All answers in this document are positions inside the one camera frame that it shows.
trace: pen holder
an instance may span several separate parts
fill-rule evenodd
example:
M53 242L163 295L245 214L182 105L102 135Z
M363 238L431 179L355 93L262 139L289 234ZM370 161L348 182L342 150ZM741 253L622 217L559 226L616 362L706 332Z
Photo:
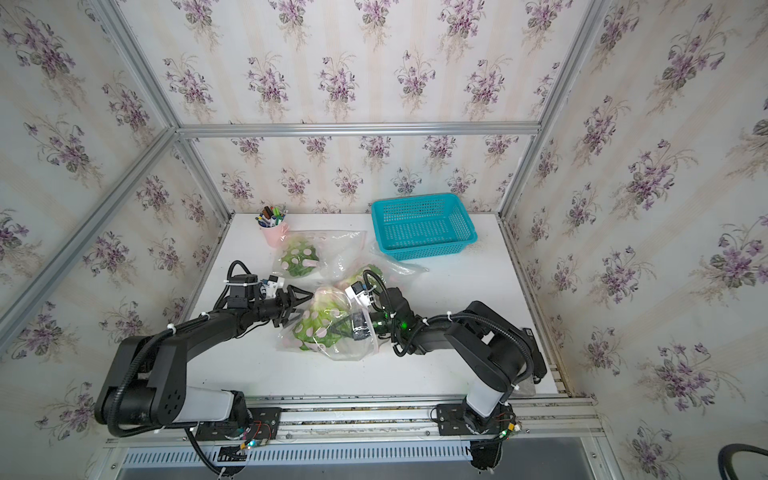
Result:
M275 227L262 227L259 225L259 228L264 233L266 243L272 248L279 247L288 234L288 223L285 221L280 222L280 225Z

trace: plastic bag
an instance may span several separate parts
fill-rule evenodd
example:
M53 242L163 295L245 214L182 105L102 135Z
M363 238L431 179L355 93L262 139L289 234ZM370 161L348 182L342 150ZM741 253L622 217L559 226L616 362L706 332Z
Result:
M360 254L353 263L353 267L348 269L352 272L347 278L339 281L336 288L345 290L355 282L362 282L362 272L372 270L376 275L384 280L387 286L407 287L419 275L429 272L423 266L410 263L400 263L379 250L377 242L371 242L368 247Z
M312 277L333 283L358 257L366 233L344 230L294 231L277 249L273 273L286 279Z
M320 352L331 360L360 360L379 351L366 314L341 290L322 286L300 317L280 332L278 349Z

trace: floral wallpaper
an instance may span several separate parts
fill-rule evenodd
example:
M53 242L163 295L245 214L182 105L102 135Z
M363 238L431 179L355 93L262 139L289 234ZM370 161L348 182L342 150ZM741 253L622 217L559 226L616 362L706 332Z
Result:
M226 124L535 121L589 2L118 4L181 120Z
M764 4L613 2L509 219L626 478L715 478L722 446L768 443Z
M0 422L21 435L5 445L0 476L53 475L47 465L55 465L60 478L83 478L108 437L93 406L117 345L182 320L220 227L170 151L134 193L0 355L0 392L13 399L0 406ZM5 226L11 255L34 246L15 219ZM26 461L33 444L49 462Z
M0 4L0 315L161 130L88 0Z
M237 213L276 204L294 213L348 214L370 211L370 204L383 198L445 192L458 195L469 211L497 211L529 141L518 135L442 135L201 138L191 143ZM164 200L161 194L156 197Z

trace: teal basket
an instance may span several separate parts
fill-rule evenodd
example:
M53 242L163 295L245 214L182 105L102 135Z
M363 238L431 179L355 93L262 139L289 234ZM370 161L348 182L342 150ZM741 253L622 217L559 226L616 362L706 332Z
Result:
M458 253L478 239L454 194L379 200L371 216L379 249L396 260Z

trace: cable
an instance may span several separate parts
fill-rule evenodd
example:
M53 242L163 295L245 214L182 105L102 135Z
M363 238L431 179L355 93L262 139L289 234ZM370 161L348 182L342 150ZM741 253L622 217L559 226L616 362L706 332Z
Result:
M720 470L720 477L723 480L739 480L739 477L736 476L736 472L733 470L733 454L738 452L759 453L768 456L768 450L760 447L743 443L725 445L720 449L720 453L717 454L717 468Z
M139 353L134 357L133 361L131 361L131 364L129 365L128 370L125 373L125 377L123 377L123 381L120 383L120 386L118 386L118 388L115 390L114 397L112 398L112 404L110 405L109 413L107 414L107 428L109 429L109 432L113 436L121 439L123 437L130 437L133 435L138 435L140 433L157 430L156 425L141 426L141 427L135 427L128 430L123 430L118 425L118 412L120 411L120 405L123 402L123 397L125 396L125 390L128 388L128 385L131 384L131 380L133 380L134 376L136 376L136 373L139 371L141 364L144 363L144 360L147 358L147 355L149 354L149 352L158 343L162 342L163 340L172 336L173 334L174 334L174 331L172 329L166 329L154 335L152 338L149 339L148 342L144 344L143 347L141 347L141 350L139 350Z
M231 474L227 473L227 467L217 467L214 465L214 463L209 460L207 455L203 453L203 450L200 448L200 444L197 443L197 439L194 438L194 435L192 435L192 430L190 429L184 429L184 431L187 433L187 438L190 440L190 443L192 444L192 448L197 453L197 456L200 457L200 460L203 461L205 466L208 467L209 470L211 470L216 475L219 475L220 477L232 477L236 472L232 472Z
M260 326L265 326L265 325L266 325L266 324L268 324L268 323L269 323L269 320L267 320L267 321L266 321L266 322L264 322L264 323L259 323L258 325L254 325L254 326L250 327L248 330L246 330L245 332L242 332L240 335L238 335L238 336L236 336L236 337L234 337L234 338L236 338L236 339L241 339L241 338L243 338L245 335L247 335L248 333L251 333L251 332L253 332L255 329L259 328Z

